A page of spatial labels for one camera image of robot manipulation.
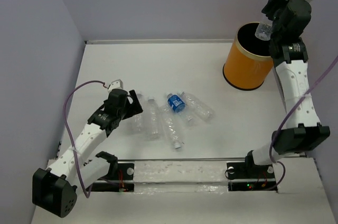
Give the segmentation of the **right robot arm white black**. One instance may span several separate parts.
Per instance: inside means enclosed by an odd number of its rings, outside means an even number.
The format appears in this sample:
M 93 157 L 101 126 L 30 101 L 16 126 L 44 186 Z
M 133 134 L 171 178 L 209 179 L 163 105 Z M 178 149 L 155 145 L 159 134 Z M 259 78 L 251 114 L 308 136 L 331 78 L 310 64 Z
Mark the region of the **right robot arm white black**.
M 250 151 L 243 164 L 250 178 L 289 154 L 311 151 L 330 135 L 315 111 L 308 83 L 308 54 L 301 34 L 311 20 L 313 0 L 268 0 L 262 13 L 272 22 L 269 53 L 284 101 L 286 117 L 271 143 Z

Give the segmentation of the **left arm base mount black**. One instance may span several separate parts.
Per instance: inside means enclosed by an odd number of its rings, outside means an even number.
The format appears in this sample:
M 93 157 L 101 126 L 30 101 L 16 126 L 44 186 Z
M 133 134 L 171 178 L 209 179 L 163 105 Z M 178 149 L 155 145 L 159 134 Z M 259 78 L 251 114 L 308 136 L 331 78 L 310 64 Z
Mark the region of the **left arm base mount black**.
M 117 171 L 108 173 L 102 179 L 96 181 L 92 192 L 134 192 L 135 163 L 118 163 Z

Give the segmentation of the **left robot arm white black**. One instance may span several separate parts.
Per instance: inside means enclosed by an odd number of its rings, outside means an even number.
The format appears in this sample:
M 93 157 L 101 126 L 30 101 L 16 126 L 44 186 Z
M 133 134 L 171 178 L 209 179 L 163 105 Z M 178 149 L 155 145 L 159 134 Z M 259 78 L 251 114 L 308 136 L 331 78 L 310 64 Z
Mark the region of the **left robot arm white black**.
M 143 112 L 134 90 L 112 89 L 108 98 L 90 116 L 77 139 L 46 169 L 39 168 L 32 177 L 34 205 L 60 217 L 74 208 L 78 195 L 89 193 L 93 183 L 111 179 L 118 171 L 118 158 L 101 151 L 93 159 L 94 150 L 118 128 L 122 120 Z

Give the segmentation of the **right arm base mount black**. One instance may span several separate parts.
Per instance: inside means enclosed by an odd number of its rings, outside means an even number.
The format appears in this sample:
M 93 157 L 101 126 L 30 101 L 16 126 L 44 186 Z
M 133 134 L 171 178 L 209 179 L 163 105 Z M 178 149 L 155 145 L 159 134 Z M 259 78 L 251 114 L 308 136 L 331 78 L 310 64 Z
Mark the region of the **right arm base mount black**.
M 272 165 L 248 168 L 245 162 L 229 162 L 224 173 L 228 191 L 278 191 Z

